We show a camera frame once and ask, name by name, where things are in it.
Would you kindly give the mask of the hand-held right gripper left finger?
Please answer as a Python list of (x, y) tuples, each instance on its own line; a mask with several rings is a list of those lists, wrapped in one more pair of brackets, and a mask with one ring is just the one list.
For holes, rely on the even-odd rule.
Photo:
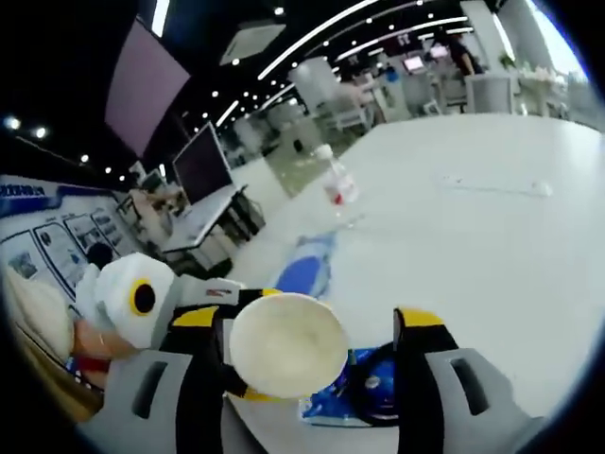
[(112, 362), (102, 408), (78, 426), (97, 452), (222, 452), (216, 313), (180, 308), (160, 349)]

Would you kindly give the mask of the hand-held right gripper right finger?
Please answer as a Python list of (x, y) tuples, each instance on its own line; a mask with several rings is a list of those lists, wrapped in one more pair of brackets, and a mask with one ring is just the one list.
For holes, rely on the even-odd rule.
[(518, 453), (543, 423), (515, 402), (509, 379), (443, 320), (393, 312), (395, 408), (401, 453)]

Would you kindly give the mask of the person's left hand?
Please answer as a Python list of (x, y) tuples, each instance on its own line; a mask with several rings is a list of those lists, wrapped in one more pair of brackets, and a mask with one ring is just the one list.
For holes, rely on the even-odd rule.
[(74, 322), (72, 353), (81, 372), (107, 373), (110, 362), (137, 354), (139, 349), (115, 331), (99, 330), (83, 319)]

